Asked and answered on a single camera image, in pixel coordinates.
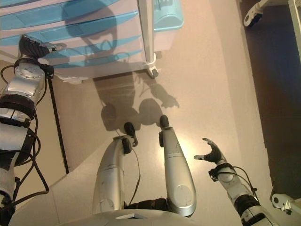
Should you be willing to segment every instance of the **beige floor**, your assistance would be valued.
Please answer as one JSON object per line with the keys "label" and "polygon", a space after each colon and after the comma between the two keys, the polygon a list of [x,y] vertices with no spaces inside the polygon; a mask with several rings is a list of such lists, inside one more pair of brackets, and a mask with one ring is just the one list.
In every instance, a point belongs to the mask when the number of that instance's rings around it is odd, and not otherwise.
{"label": "beige floor", "polygon": [[[85,166],[95,161],[91,158],[101,156],[104,147],[117,134],[114,129],[130,120],[138,129],[136,151],[142,167],[142,180],[134,201],[165,197],[163,150],[159,146],[160,129],[156,125],[163,113],[177,133],[195,181],[198,207],[193,220],[200,225],[240,225],[222,186],[208,176],[207,172],[214,165],[193,159],[196,154],[210,151],[201,141],[202,137],[208,137],[219,145],[230,163],[247,170],[259,189],[261,203],[279,222],[298,225],[300,218],[274,210],[269,201],[272,186],[268,158],[238,3],[234,0],[182,0],[182,8],[185,25],[173,48],[163,52],[158,60],[161,70],[156,80],[151,80],[144,72],[89,80],[77,86],[54,80],[70,169],[76,169],[87,159],[80,168],[87,172],[89,168]],[[116,109],[115,124],[112,115],[102,114],[108,103]],[[135,187],[136,170],[134,156],[127,156],[126,200],[130,199]],[[80,192],[91,190],[90,186],[81,185]],[[66,195],[79,193],[66,188],[64,192]],[[61,204],[64,206],[61,223],[90,214],[84,205],[75,207],[72,199],[66,200]]]}

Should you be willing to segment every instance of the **black cable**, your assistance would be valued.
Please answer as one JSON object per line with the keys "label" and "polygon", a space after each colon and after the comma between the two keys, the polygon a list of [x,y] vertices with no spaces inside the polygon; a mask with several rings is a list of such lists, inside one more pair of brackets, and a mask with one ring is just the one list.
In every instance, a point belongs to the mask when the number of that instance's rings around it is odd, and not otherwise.
{"label": "black cable", "polygon": [[136,188],[135,188],[135,190],[134,190],[134,193],[133,193],[133,196],[132,196],[132,199],[131,199],[129,205],[132,204],[132,201],[133,201],[133,199],[134,199],[134,197],[135,197],[135,195],[136,195],[136,193],[137,193],[137,190],[138,190],[138,187],[139,187],[139,184],[140,184],[140,179],[141,179],[141,174],[140,174],[140,164],[139,164],[138,156],[137,156],[137,154],[136,154],[136,152],[135,152],[135,150],[134,150],[133,148],[132,148],[132,151],[134,152],[134,154],[135,154],[135,156],[136,156],[136,159],[137,159],[137,164],[138,164],[138,174],[139,174],[139,177],[138,177],[138,181],[137,181],[137,184],[136,184]]}
{"label": "black cable", "polygon": [[233,168],[240,169],[241,171],[243,171],[243,172],[245,173],[246,178],[248,179],[248,181],[249,181],[249,183],[250,183],[251,191],[252,191],[253,195],[256,197],[257,201],[259,202],[258,196],[257,196],[257,194],[256,194],[257,188],[254,188],[254,187],[253,187],[253,185],[252,185],[252,183],[251,183],[251,180],[250,180],[248,174],[246,173],[246,171],[245,171],[243,168],[238,167],[238,166],[233,166]]}
{"label": "black cable", "polygon": [[62,136],[61,126],[60,126],[60,120],[59,120],[58,113],[57,113],[57,107],[56,107],[56,103],[55,103],[55,93],[53,91],[53,85],[52,85],[51,78],[48,78],[48,85],[49,85],[49,92],[50,92],[50,96],[51,96],[51,100],[52,100],[53,111],[55,113],[55,123],[56,123],[56,128],[57,128],[58,139],[60,141],[64,167],[65,167],[65,170],[66,170],[66,174],[68,174],[69,173],[69,167],[68,167],[64,142],[63,142],[63,136]]}
{"label": "black cable", "polygon": [[43,95],[41,96],[41,98],[37,101],[37,105],[41,102],[41,100],[44,98],[45,94],[46,94],[46,91],[47,91],[47,78],[45,77],[45,88],[44,88],[44,93]]}
{"label": "black cable", "polygon": [[14,65],[9,65],[9,66],[3,67],[2,70],[1,70],[1,72],[0,72],[1,78],[3,79],[3,81],[4,81],[6,84],[8,84],[8,81],[6,81],[6,79],[4,78],[3,72],[4,72],[6,69],[10,68],[10,67],[14,67]]}
{"label": "black cable", "polygon": [[[33,151],[33,157],[34,157],[34,159],[37,157],[37,155],[39,154],[39,152],[40,152],[40,150],[41,150],[41,142],[40,142],[40,140],[38,140],[38,150],[37,150],[37,153],[35,153],[34,151]],[[34,167],[34,165],[33,165],[33,163],[32,163],[32,165],[30,166],[30,168],[27,170],[27,172],[26,172],[26,174],[23,176],[23,178],[21,179],[21,181],[20,181],[20,186],[22,185],[22,183],[25,181],[25,179],[27,178],[27,176],[31,173],[31,171],[32,171],[32,169],[33,169],[33,167]]]}
{"label": "black cable", "polygon": [[[36,139],[37,139],[37,133],[38,133],[38,127],[39,127],[39,120],[38,120],[38,116],[37,116],[36,110],[34,110],[33,115],[34,115],[34,118],[35,118],[35,121],[36,121],[36,125],[35,125],[35,128],[34,128],[34,142],[33,142],[33,146],[32,146],[32,152],[33,152],[33,156],[36,156],[36,153],[35,153],[36,152]],[[31,160],[22,162],[22,163],[20,163],[20,164],[18,164],[16,166],[25,165],[25,164],[29,163],[30,161]]]}
{"label": "black cable", "polygon": [[49,192],[48,184],[47,184],[46,180],[44,179],[44,177],[43,177],[43,175],[42,175],[42,173],[41,173],[41,171],[40,171],[40,169],[39,169],[39,167],[37,165],[37,162],[36,162],[35,158],[33,157],[33,155],[31,153],[28,153],[28,152],[23,151],[23,150],[12,150],[12,151],[3,151],[3,152],[0,152],[0,154],[17,153],[17,152],[19,152],[19,153],[25,153],[25,154],[27,154],[31,158],[32,163],[34,164],[34,167],[35,167],[35,169],[36,169],[36,171],[37,171],[37,173],[38,173],[38,175],[39,175],[39,177],[40,177],[40,179],[41,179],[41,181],[42,181],[42,183],[43,183],[43,185],[45,187],[45,191],[35,192],[35,193],[30,194],[30,195],[27,195],[27,196],[25,196],[25,197],[23,197],[23,198],[21,198],[21,199],[19,199],[17,201],[14,201],[14,202],[6,205],[5,207],[0,208],[0,211],[3,210],[3,209],[8,209],[8,208],[11,208],[13,206],[16,206],[16,205],[18,205],[18,204],[20,204],[20,203],[22,203],[22,202],[24,202],[24,201],[26,201],[26,200],[28,200],[28,199],[30,199],[32,197],[35,197],[37,195],[47,194]]}
{"label": "black cable", "polygon": [[14,190],[14,195],[13,195],[13,201],[16,200],[18,192],[19,192],[19,188],[20,188],[20,178],[15,177],[15,183],[16,183],[16,188]]}

